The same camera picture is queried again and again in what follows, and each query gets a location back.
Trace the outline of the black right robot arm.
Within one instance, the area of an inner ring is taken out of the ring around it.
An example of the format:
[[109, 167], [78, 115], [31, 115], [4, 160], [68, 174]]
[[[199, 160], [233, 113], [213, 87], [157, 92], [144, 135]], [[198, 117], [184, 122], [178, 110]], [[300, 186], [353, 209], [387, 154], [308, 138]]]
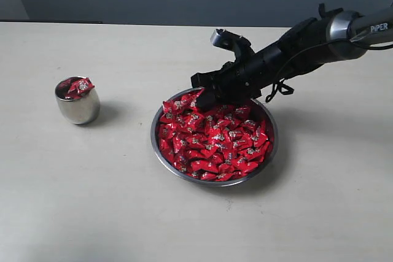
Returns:
[[327, 63], [358, 59], [369, 50], [392, 48], [391, 7], [362, 15], [342, 8], [327, 11], [320, 4], [319, 15], [298, 23], [257, 52], [245, 37], [216, 29], [212, 45], [233, 52], [235, 59], [219, 70], [192, 76], [192, 87], [203, 88], [196, 99], [197, 108], [206, 111], [217, 104], [242, 104], [261, 97], [266, 87], [272, 87], [265, 98], [270, 102], [277, 93], [294, 93], [286, 80]]

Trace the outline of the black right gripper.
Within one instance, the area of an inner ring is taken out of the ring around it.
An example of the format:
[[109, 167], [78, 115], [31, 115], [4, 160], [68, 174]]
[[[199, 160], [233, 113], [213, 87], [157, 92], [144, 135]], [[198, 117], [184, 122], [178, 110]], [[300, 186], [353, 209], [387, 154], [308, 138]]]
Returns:
[[289, 60], [278, 42], [224, 66], [219, 72], [205, 72], [191, 76], [193, 88], [214, 88], [203, 90], [196, 98], [195, 105], [201, 111], [209, 111], [223, 101], [240, 102], [261, 96], [261, 89], [284, 78], [288, 70], [283, 65]]

